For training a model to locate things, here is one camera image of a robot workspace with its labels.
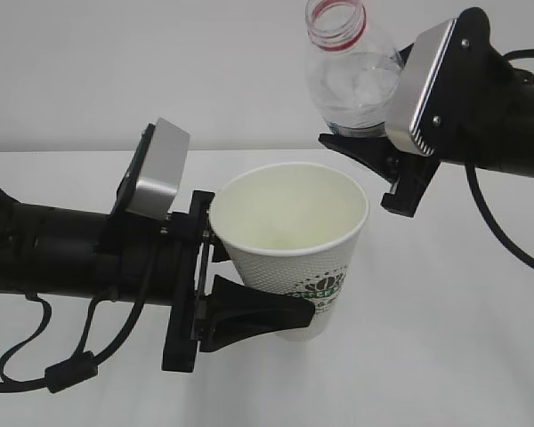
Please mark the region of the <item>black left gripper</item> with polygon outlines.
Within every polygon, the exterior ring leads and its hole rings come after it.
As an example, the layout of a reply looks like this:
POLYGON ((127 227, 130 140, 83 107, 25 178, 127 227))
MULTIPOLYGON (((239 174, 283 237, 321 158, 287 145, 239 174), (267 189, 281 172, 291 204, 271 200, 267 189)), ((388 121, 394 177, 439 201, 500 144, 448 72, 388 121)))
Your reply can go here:
POLYGON ((191 373, 199 350, 219 351, 262 334, 308 327, 315 314, 312 302, 271 294, 215 276, 212 292, 204 296, 210 247, 229 256, 213 236, 208 208, 214 193, 192 193, 187 213, 172 217, 153 239, 154 247, 140 246, 122 252, 124 267, 139 265, 139 277, 126 277, 107 290, 105 299, 131 301, 133 307, 117 336, 94 361, 112 357, 132 333, 145 304, 171 307, 161 369, 191 373))

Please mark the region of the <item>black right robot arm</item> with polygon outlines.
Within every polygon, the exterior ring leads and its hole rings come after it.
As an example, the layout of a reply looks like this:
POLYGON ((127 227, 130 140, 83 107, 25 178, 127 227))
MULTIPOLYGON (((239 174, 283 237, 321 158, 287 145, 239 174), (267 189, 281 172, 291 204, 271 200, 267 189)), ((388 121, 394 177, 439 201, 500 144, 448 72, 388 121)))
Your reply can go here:
POLYGON ((422 32, 400 55, 383 132, 319 137, 390 183, 383 209, 414 216, 442 163, 534 178, 534 76, 491 45, 483 9, 422 32))

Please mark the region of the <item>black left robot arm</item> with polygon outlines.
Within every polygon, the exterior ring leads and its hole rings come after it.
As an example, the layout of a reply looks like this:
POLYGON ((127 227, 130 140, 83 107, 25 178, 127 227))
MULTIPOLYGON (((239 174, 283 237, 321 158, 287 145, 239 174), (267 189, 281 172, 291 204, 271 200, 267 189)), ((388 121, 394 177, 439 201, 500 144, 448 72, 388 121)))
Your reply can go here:
POLYGON ((207 277, 210 263, 228 259, 208 223, 213 197, 196 190, 187 212, 161 222, 0 197, 0 294, 108 292, 122 302, 143 295, 167 306, 167 372, 191 372, 199 352, 310 325, 315 308, 305 299, 207 277))

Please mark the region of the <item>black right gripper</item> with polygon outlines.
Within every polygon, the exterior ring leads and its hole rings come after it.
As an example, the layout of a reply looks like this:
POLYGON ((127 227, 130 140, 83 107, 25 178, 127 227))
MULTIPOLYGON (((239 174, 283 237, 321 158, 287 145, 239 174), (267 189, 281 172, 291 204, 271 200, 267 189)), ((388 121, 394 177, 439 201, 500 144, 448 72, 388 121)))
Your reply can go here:
POLYGON ((325 148, 342 154, 386 181, 394 181, 381 200, 391 214, 414 217, 419 203, 441 165, 437 157, 401 153, 387 137, 353 138, 321 133, 318 141, 325 148))

